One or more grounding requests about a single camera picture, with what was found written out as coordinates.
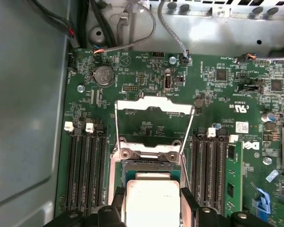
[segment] ram slot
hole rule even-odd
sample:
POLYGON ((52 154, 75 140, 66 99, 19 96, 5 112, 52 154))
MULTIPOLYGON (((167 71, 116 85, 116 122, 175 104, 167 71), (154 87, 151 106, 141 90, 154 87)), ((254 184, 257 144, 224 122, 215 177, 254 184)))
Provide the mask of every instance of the ram slot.
POLYGON ((73 136, 70 142, 67 210, 76 210, 78 207, 81 146, 82 137, 73 136))
POLYGON ((88 216, 91 215, 93 209, 96 207, 95 204, 95 188, 96 188, 96 141, 95 137, 90 138, 90 156, 89 156, 89 181, 88 181, 88 194, 87 194, 87 213, 88 216))
POLYGON ((205 181, 205 205, 214 207, 215 180, 216 180, 216 152, 215 141, 206 144, 206 181, 205 181))
POLYGON ((227 142, 217 142, 217 151, 215 208, 223 215, 227 142))
POLYGON ((196 158, 196 200, 200 206, 204 206, 204 191, 205 191, 205 165, 206 165, 206 142, 202 139, 197 141, 197 158, 196 158))
POLYGON ((197 140, 193 138, 191 141, 191 159, 190 159, 190 169, 191 169, 191 174, 190 174, 190 188, 191 188, 191 193, 195 196, 196 192, 196 184, 195 184, 195 177, 196 177, 196 158, 197 158, 197 140))
POLYGON ((88 180, 90 174, 90 150, 91 150, 91 137, 85 136, 83 138, 81 149, 81 167, 80 167, 80 192, 79 192, 79 209, 85 216, 87 216, 87 192, 88 180))
POLYGON ((98 168, 98 182, 97 182, 97 192, 96 192, 96 205, 102 206, 104 200, 104 179, 105 179, 105 168, 106 168, 106 137, 97 138, 98 144, 98 154, 99 154, 99 168, 98 168))

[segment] white slot latch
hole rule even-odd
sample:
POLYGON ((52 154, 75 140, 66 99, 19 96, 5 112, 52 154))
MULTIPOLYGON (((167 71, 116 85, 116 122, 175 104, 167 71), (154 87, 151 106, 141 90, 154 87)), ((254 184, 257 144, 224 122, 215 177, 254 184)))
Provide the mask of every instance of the white slot latch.
POLYGON ((206 135, 207 135, 207 137, 215 137, 216 136, 216 129, 215 128, 208 128, 206 135))
POLYGON ((85 131, 87 133, 93 133, 95 130, 94 128, 94 123, 86 123, 86 128, 85 128, 85 131))
POLYGON ((239 140, 239 135, 229 135, 229 143, 235 143, 239 140))
POLYGON ((64 123, 64 130, 72 132, 74 131, 74 125, 72 122, 65 122, 64 123))

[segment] orange wire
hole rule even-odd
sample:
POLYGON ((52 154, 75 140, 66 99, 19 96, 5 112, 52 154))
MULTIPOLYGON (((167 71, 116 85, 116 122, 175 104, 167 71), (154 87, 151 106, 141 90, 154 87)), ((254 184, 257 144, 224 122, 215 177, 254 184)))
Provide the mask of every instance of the orange wire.
POLYGON ((104 52, 104 49, 99 49, 99 50, 94 51, 94 53, 100 53, 100 52, 104 52))

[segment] metal bracket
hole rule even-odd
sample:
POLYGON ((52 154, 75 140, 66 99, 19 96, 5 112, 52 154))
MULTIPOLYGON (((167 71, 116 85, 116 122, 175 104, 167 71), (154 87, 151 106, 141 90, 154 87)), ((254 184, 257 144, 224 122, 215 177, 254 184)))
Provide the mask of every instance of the metal bracket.
POLYGON ((195 107, 187 104, 174 104, 166 97, 145 96, 137 101, 117 100, 115 102, 115 128, 117 133, 117 149, 120 152, 119 126, 118 126, 118 110, 147 110, 149 107, 158 107, 163 112, 184 113, 190 115, 188 127, 186 129, 184 141, 181 143, 179 154, 183 154, 186 140, 188 138, 191 123, 194 118, 195 107))
POLYGON ((159 161, 169 161, 181 165, 181 186, 185 187, 185 182, 189 187, 189 179, 186 170, 186 159, 184 156, 184 147, 190 132, 191 124, 195 113, 193 105, 174 104, 166 97, 145 96, 137 101, 118 100, 115 102, 115 127, 116 127, 116 146, 111 154, 108 204, 111 204, 114 198, 115 166, 116 162, 125 159, 139 159, 140 157, 157 158, 159 161), (149 107, 158 107, 163 112, 184 113, 190 115, 189 123, 186 128, 185 136, 181 145, 157 145, 154 148, 146 147, 141 143, 128 143, 125 140, 120 141, 118 127, 118 110, 147 110, 149 107))

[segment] integrated circuit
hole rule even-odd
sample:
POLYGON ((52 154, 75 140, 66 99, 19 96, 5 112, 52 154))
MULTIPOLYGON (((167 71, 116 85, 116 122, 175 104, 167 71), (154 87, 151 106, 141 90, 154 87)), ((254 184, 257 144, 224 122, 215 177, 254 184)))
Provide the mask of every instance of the integrated circuit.
POLYGON ((233 189, 234 186, 231 183, 227 183, 227 194, 233 198, 233 189))
POLYGON ((282 91, 282 81, 280 79, 271 80, 271 91, 282 91))
POLYGON ((228 147, 228 157, 232 159, 235 158, 235 146, 228 147))
POLYGON ((227 71, 224 69, 217 69, 216 70, 216 80, 227 81, 227 71))

